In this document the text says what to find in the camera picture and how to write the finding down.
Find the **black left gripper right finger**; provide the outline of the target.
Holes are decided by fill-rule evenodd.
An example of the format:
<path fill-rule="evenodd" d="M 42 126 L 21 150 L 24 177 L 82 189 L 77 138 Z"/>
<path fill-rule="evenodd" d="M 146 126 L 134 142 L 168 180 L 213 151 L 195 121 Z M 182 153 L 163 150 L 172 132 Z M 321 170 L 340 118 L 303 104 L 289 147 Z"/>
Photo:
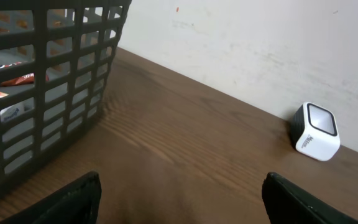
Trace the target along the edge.
<path fill-rule="evenodd" d="M 271 223 L 358 223 L 276 172 L 267 174 L 262 200 Z"/>

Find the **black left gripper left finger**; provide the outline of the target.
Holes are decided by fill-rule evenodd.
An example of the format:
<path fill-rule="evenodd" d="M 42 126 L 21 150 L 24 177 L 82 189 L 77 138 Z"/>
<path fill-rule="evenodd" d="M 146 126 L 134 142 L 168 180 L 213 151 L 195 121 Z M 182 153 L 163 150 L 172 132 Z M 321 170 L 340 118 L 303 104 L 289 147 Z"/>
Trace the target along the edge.
<path fill-rule="evenodd" d="M 101 194 L 99 174 L 91 171 L 0 224 L 95 224 Z"/>

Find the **orange chocolate bar wrapper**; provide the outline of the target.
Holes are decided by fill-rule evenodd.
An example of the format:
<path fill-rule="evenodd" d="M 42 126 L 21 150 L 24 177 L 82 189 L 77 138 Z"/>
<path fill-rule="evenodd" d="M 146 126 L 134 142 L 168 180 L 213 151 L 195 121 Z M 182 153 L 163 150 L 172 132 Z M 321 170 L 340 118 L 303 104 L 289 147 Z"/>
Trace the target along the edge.
<path fill-rule="evenodd" d="M 0 69 L 13 67 L 13 66 L 20 65 L 20 64 L 22 64 L 22 62 L 14 62 L 14 63 L 10 63 L 10 64 L 0 65 Z M 2 82 L 2 83 L 0 83 L 0 87 L 26 85 L 26 84 L 32 84 L 34 82 L 35 82 L 34 73 L 28 73 L 26 75 L 22 75 L 20 77 L 15 77 L 11 80 Z"/>

